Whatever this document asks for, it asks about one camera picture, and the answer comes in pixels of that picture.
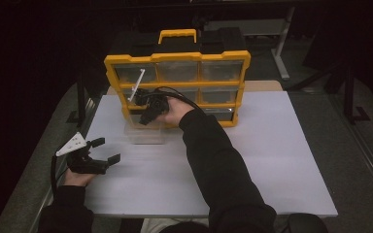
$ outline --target black sleeve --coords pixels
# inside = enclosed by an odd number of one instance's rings
[[[215,117],[193,110],[181,119],[180,128],[188,162],[210,207],[212,232],[273,232],[275,210],[264,203]]]
[[[84,201],[84,187],[60,186],[52,204],[42,210],[38,232],[91,232],[93,212],[84,206]]]

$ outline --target yellow handle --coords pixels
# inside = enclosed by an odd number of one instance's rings
[[[177,30],[162,30],[159,35],[158,43],[161,44],[164,37],[184,37],[193,36],[193,43],[196,43],[195,29],[177,29]]]

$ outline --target background table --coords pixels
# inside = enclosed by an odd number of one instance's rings
[[[86,139],[106,138],[91,150],[94,159],[120,152],[121,162],[93,181],[85,204],[108,216],[205,217],[209,208],[187,163],[181,130],[167,130],[164,145],[131,145],[124,125],[120,101],[105,95]],[[225,131],[279,215],[337,216],[286,92],[246,92],[238,125]]]

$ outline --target person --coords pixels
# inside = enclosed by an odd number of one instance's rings
[[[186,156],[205,202],[209,226],[181,222],[161,233],[272,233],[275,210],[264,203],[241,154],[232,146],[214,116],[203,115],[168,97],[169,111],[156,120],[178,125],[184,132]],[[39,232],[90,232],[93,212],[84,206],[85,186],[93,175],[67,171],[53,203],[42,211]]]

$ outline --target dark background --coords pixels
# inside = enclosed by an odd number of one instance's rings
[[[312,37],[317,32],[305,64],[324,69],[346,55],[356,77],[373,91],[373,1],[348,2],[355,3],[298,7],[289,35]],[[200,27],[206,19],[248,18],[254,13],[242,9],[108,11],[111,4],[121,6],[119,1],[105,0],[96,5],[0,1],[0,214],[57,103],[77,77],[83,76],[91,96],[107,88],[103,59],[118,32]],[[91,8],[102,10],[81,11]]]

